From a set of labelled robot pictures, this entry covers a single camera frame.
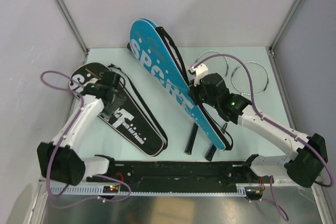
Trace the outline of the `blue racket bag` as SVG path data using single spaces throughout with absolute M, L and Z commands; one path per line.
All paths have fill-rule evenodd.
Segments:
M 147 18 L 136 20 L 130 29 L 128 47 L 140 65 L 176 100 L 215 147 L 228 151 L 233 148 L 204 107 L 195 105 L 188 96 L 190 80 L 184 61 L 162 26 Z

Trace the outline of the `aluminium frame post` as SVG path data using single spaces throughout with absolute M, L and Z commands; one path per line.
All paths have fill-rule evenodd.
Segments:
M 301 7 L 304 0 L 293 0 L 289 10 L 287 11 L 284 20 L 282 21 L 278 31 L 276 32 L 276 35 L 274 36 L 270 46 L 269 46 L 269 52 L 271 56 L 275 55 L 275 50 L 277 46 L 279 45 L 282 37 L 286 33 L 286 30 L 289 28 L 291 22 L 295 18 L 297 12 L 299 11 L 299 8 Z
M 56 6 L 58 7 L 61 15 L 63 16 L 66 24 L 68 25 L 70 31 L 72 32 L 76 42 L 78 43 L 81 51 L 87 55 L 89 49 L 86 46 L 84 39 L 82 38 L 77 25 L 75 24 L 75 21 L 72 17 L 72 15 L 70 14 L 70 11 L 68 9 L 68 7 L 66 6 L 66 3 L 64 0 L 54 0 Z

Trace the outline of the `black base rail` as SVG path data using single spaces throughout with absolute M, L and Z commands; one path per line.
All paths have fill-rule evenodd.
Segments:
M 107 182 L 107 178 L 123 178 L 128 190 L 177 189 L 192 192 L 222 189 L 232 192 L 237 184 L 257 184 L 259 176 L 248 162 L 176 162 L 176 161 L 112 161 L 105 178 L 87 177 L 87 182 Z

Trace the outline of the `black racket bag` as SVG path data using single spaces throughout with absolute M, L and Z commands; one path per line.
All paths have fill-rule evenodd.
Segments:
M 98 118 L 144 154 L 158 156 L 168 146 L 166 133 L 142 99 L 132 80 L 121 68 L 113 64 L 105 66 L 98 62 L 84 64 L 71 74 L 71 78 L 77 83 L 70 81 L 69 88 L 82 92 L 82 86 L 103 79 L 105 71 L 113 70 L 121 75 L 121 85 L 118 90 L 127 99 L 108 119 L 105 119 L 102 114 L 98 115 Z

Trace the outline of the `white black racket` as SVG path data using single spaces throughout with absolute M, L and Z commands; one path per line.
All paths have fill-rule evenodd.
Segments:
M 269 73 L 266 67 L 255 61 L 245 61 L 252 85 L 253 97 L 263 93 L 269 86 Z M 236 64 L 232 68 L 228 63 L 224 63 L 222 67 L 219 65 L 210 65 L 210 73 L 219 73 L 224 78 L 230 93 L 239 94 L 252 101 L 249 78 L 245 68 L 241 64 Z

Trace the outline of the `right aluminium frame post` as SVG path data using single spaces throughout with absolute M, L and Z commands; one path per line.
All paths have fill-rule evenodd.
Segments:
M 291 22 L 295 18 L 297 12 L 299 11 L 299 8 L 301 7 L 304 0 L 293 0 L 289 10 L 287 11 L 284 20 L 282 21 L 278 31 L 276 32 L 276 35 L 274 36 L 270 46 L 269 46 L 269 52 L 271 56 L 275 55 L 275 50 L 277 46 L 279 45 L 282 37 L 286 33 L 286 30 L 289 28 Z

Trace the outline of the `left aluminium frame post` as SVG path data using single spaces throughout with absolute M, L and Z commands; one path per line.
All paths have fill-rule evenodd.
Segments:
M 66 3 L 64 0 L 54 0 L 56 6 L 58 7 L 61 15 L 63 16 L 66 24 L 68 25 L 70 31 L 72 32 L 76 42 L 78 43 L 81 51 L 87 55 L 89 49 L 86 46 L 84 39 L 82 38 L 77 25 L 75 24 L 75 21 L 72 17 L 72 15 L 70 14 L 70 11 L 68 9 L 68 7 L 66 6 Z

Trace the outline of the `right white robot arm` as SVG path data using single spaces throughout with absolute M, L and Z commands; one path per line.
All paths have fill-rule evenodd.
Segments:
M 317 178 L 328 168 L 328 154 L 320 134 L 298 132 L 265 116 L 252 100 L 231 93 L 217 73 L 195 72 L 193 75 L 188 94 L 195 105 L 211 106 L 224 121 L 245 127 L 278 147 L 287 160 L 280 167 L 281 172 L 298 185 L 305 188 L 323 185 Z

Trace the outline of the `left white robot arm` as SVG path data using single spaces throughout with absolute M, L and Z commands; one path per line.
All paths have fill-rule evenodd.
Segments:
M 116 168 L 110 159 L 102 155 L 83 158 L 78 151 L 83 136 L 90 124 L 99 115 L 109 119 L 125 103 L 126 97 L 118 89 L 124 78 L 120 74 L 106 70 L 98 80 L 77 84 L 71 92 L 80 102 L 66 124 L 50 142 L 41 142 L 37 155 L 41 174 L 47 181 L 57 181 L 77 186 L 84 178 L 99 175 L 104 181 L 116 177 Z

